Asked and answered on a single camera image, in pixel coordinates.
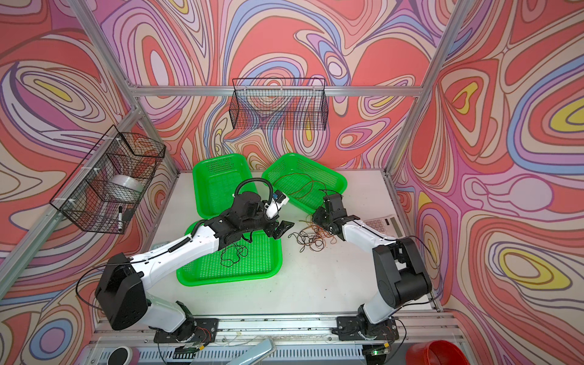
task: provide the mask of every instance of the wire basket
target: wire basket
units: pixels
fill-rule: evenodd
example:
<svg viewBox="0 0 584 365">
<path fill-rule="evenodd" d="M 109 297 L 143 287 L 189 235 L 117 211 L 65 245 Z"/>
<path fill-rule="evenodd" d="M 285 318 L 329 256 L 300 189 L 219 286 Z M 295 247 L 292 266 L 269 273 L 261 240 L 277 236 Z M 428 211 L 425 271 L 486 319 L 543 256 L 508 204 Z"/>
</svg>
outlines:
<svg viewBox="0 0 584 365">
<path fill-rule="evenodd" d="M 118 132 L 63 203 L 57 207 L 53 197 L 51 205 L 83 231 L 123 234 L 165 151 L 142 134 Z"/>
<path fill-rule="evenodd" d="M 323 78 L 235 78 L 229 115 L 233 129 L 326 130 Z"/>
</svg>

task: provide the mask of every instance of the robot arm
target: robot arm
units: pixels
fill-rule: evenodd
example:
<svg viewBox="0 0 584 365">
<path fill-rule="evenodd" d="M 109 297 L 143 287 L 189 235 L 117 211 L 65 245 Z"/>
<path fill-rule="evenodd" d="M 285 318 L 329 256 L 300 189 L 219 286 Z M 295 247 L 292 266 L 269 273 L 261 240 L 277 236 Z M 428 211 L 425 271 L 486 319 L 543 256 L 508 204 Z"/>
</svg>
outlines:
<svg viewBox="0 0 584 365">
<path fill-rule="evenodd" d="M 312 220 L 373 255 L 378 292 L 357 311 L 359 331 L 364 335 L 375 333 L 378 325 L 383 325 L 408 301 L 431 292 L 432 282 L 413 240 L 386 236 L 355 215 L 347 215 L 340 194 L 325 196 L 323 206 L 316 210 Z M 398 270 L 395 262 L 405 263 L 406 267 Z"/>
<path fill-rule="evenodd" d="M 244 184 L 253 181 L 270 187 L 268 200 L 252 192 L 239 194 Z M 196 328 L 189 310 L 180 302 L 170 303 L 148 294 L 147 290 L 189 262 L 239 241 L 244 233 L 264 230 L 268 237 L 279 239 L 294 225 L 277 221 L 281 207 L 287 202 L 288 197 L 279 190 L 274 192 L 267 180 L 248 179 L 237 187 L 229 209 L 217 217 L 199 221 L 190 234 L 130 258 L 123 253 L 112 256 L 95 290 L 112 329 L 125 329 L 139 322 L 161 329 L 177 341 L 188 339 Z"/>
</svg>

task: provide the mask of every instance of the colorful swirl wallpaper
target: colorful swirl wallpaper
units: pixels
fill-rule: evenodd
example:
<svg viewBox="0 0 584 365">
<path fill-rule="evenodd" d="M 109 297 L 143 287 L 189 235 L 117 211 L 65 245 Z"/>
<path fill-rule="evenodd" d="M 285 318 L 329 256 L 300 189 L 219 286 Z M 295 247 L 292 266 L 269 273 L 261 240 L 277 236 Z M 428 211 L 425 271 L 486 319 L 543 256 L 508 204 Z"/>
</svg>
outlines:
<svg viewBox="0 0 584 365">
<path fill-rule="evenodd" d="M 337 86 L 412 86 L 421 85 L 453 4 L 130 0 L 91 6 L 135 85 L 318 76 Z M 412 101 L 329 98 L 329 128 L 306 133 L 233 131 L 229 98 L 152 96 L 142 104 L 179 169 L 189 171 L 202 159 L 234 152 L 253 169 L 288 152 L 331 168 L 384 168 Z"/>
<path fill-rule="evenodd" d="M 584 363 L 584 2 L 477 0 L 401 152 L 477 362 Z"/>
<path fill-rule="evenodd" d="M 1 265 L 129 106 L 66 1 L 0 2 L 0 34 Z M 57 227 L 0 301 L 0 364 L 75 361 L 97 321 L 75 282 L 109 256 L 142 250 L 173 178 L 161 165 L 123 236 Z M 85 298 L 98 277 L 82 282 Z"/>
</svg>

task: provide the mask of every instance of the green plastic tray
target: green plastic tray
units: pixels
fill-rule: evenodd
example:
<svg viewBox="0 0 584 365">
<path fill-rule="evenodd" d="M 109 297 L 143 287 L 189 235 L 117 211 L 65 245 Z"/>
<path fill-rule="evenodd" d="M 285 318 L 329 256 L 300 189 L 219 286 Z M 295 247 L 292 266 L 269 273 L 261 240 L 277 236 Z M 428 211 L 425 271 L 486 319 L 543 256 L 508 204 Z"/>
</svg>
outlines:
<svg viewBox="0 0 584 365">
<path fill-rule="evenodd" d="M 191 233 L 195 223 L 191 224 L 185 234 Z M 199 286 L 206 284 L 228 283 L 265 279 L 274 276 L 282 267 L 282 244 L 279 239 L 268 238 L 263 231 L 253 233 L 253 242 L 244 240 L 237 242 L 248 249 L 248 255 L 241 257 L 233 266 L 221 265 L 221 251 L 198 258 L 176 271 L 179 282 L 185 286 Z M 224 259 L 235 259 L 236 250 L 223 255 Z"/>
<path fill-rule="evenodd" d="M 322 205 L 325 193 L 319 189 L 324 189 L 324 185 L 338 193 L 347 189 L 347 179 L 343 175 L 298 154 L 283 155 L 264 171 L 262 177 L 273 184 L 274 190 L 281 190 L 288 195 L 293 205 L 308 214 L 314 213 Z M 316 182 L 310 184 L 311 178 L 324 185 Z"/>
<path fill-rule="evenodd" d="M 245 157 L 239 154 L 214 157 L 196 164 L 193 168 L 194 198 L 201 218 L 216 217 L 230 208 L 237 185 L 251 177 Z M 253 183 L 245 185 L 241 191 L 258 192 Z"/>
</svg>

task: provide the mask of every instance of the red bucket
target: red bucket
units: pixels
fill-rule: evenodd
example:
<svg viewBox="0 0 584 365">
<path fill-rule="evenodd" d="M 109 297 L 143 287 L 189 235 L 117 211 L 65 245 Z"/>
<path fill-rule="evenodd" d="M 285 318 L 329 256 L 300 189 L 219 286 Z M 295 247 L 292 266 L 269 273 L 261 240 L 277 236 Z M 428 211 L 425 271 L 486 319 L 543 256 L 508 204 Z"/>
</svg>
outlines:
<svg viewBox="0 0 584 365">
<path fill-rule="evenodd" d="M 452 342 L 417 343 L 405 354 L 407 365 L 470 365 L 464 353 Z"/>
</svg>

